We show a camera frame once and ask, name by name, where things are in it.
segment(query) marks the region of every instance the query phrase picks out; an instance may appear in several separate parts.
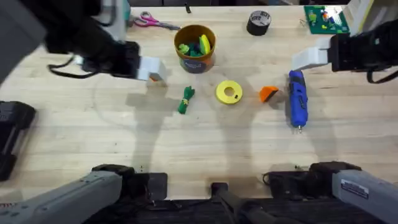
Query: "green circuit board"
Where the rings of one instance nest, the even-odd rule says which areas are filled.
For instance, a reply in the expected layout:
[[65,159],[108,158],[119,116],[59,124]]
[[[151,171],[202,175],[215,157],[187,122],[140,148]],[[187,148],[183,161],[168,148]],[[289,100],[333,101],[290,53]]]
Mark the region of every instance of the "green circuit board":
[[[349,33],[348,24],[341,6],[304,6],[305,18],[312,34]],[[323,18],[323,12],[332,17],[334,23]]]

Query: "scissors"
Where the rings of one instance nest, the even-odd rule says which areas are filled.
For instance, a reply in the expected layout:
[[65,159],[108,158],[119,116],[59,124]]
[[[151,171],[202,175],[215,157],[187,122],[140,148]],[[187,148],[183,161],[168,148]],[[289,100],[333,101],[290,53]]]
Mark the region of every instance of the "scissors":
[[140,14],[140,17],[135,17],[134,18],[134,23],[135,25],[139,27],[149,27],[149,26],[159,26],[163,28],[168,28],[170,30],[180,30],[181,27],[174,26],[171,24],[167,24],[164,22],[159,22],[155,18],[152,17],[152,15],[149,12],[142,12]]

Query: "colorful toy inside cup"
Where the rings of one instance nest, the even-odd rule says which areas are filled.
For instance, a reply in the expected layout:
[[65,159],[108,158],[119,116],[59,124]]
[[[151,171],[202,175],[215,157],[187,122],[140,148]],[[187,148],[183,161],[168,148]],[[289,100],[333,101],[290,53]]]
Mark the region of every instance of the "colorful toy inside cup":
[[180,44],[178,49],[186,56],[201,57],[208,54],[211,47],[207,36],[203,34],[201,37],[199,37],[199,42],[191,42],[188,45]]

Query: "pink scissors handle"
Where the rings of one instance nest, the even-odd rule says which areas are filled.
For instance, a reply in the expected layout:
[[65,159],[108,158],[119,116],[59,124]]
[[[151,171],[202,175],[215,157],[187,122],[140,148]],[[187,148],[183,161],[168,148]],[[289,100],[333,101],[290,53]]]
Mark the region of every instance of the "pink scissors handle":
[[145,19],[146,21],[159,22],[157,19],[153,18],[152,15],[147,11],[141,13],[141,18]]
[[158,26],[158,24],[159,24],[158,22],[148,21],[141,17],[135,17],[134,23],[139,27]]

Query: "black tape roll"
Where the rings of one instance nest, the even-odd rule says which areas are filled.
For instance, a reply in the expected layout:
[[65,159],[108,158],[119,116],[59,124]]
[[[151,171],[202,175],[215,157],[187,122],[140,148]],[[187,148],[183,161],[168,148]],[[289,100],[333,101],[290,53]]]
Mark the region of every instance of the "black tape roll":
[[269,24],[271,24],[271,16],[267,12],[254,11],[250,14],[246,29],[251,35],[264,35]]

